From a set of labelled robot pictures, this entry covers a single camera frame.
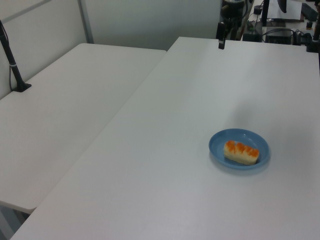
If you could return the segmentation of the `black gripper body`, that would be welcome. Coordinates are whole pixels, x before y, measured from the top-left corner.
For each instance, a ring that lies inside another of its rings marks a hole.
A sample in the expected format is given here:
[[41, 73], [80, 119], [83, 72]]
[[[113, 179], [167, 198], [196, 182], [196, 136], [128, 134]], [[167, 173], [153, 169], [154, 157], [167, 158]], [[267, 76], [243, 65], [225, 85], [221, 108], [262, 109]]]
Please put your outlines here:
[[221, 5], [222, 21], [229, 25], [240, 25], [247, 13], [247, 11], [244, 11], [246, 7], [247, 2], [245, 0], [223, 0]]

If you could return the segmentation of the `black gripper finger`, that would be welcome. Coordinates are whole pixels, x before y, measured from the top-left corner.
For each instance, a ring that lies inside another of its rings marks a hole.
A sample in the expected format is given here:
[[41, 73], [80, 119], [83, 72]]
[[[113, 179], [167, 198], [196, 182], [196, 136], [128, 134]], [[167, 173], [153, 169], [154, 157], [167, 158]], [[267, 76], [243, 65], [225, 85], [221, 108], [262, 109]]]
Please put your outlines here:
[[225, 48], [225, 24], [223, 22], [218, 23], [216, 38], [218, 39], [218, 48], [223, 50]]

